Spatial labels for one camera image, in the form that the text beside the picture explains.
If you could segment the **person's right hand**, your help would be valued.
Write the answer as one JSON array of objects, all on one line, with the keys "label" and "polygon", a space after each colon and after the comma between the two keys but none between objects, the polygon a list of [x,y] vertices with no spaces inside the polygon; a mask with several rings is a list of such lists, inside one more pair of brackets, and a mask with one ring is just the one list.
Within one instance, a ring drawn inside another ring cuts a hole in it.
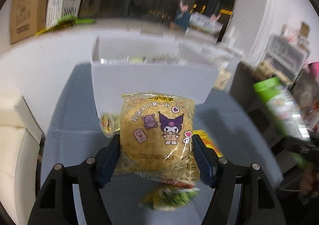
[{"label": "person's right hand", "polygon": [[309,195],[311,198],[318,197],[318,171],[314,165],[309,165],[303,172],[299,183],[300,196]]}]

